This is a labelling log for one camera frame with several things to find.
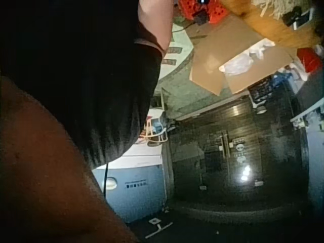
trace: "doorframe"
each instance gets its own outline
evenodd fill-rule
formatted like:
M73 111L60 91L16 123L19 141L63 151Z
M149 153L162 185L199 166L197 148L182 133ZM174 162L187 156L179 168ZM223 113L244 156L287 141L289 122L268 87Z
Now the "doorframe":
M247 96L249 94L250 94L250 92L248 90L244 90L244 91L242 91L242 92L240 92L238 94L232 95L231 97L229 97L229 98L227 98L225 100L221 100L221 101L219 101L219 102L217 102L215 104L209 105L209 106L207 106L205 108L202 108L202 109L199 109L199 110L194 111L192 113L180 116L180 117L176 118L175 120L182 121L182 120L186 120L186 119L191 118L191 117L199 116L202 113L205 113L207 111L216 109L216 108L218 108L220 106L226 105L227 103L233 102L233 101L235 101L235 100L237 100L239 98L242 98L243 96Z

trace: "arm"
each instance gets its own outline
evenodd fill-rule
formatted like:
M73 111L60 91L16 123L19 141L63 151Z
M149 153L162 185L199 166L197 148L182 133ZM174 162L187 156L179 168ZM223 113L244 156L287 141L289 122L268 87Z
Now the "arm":
M164 53L172 36L173 9L173 0L139 0L138 4L140 23L156 38Z
M136 242L63 127L1 82L0 214L33 242Z

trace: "wire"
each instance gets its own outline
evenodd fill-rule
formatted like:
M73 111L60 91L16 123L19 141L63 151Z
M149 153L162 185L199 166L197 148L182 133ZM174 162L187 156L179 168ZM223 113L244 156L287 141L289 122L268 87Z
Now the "wire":
M105 177L104 177L104 181L103 181L103 195L106 198L106 184L107 184L107 174L108 174L108 163L106 164L106 170L105 170Z
M186 27L184 27L184 28L182 28L182 29L179 29L179 30L176 30L176 31L172 31L172 33L181 32L181 31L183 31L183 30L189 28L189 27L190 27L191 25L193 25L193 24L195 24L195 22L192 22L192 23L188 24Z

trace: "cardboard box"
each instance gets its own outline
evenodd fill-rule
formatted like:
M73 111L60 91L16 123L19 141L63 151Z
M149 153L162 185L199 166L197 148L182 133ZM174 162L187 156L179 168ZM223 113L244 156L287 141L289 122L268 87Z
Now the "cardboard box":
M254 64L246 73L226 76L219 71L220 66L263 38L239 17L227 16L195 45L190 80L216 95L224 85L237 93L293 62L296 49L276 45L264 51L263 60L252 55Z

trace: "black shirt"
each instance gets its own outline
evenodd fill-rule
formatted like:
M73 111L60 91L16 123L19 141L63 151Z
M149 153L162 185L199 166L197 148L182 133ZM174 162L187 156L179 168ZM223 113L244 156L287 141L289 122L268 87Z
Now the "black shirt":
M144 126L162 59L134 43L137 1L8 2L2 75L54 115L92 168L120 157Z

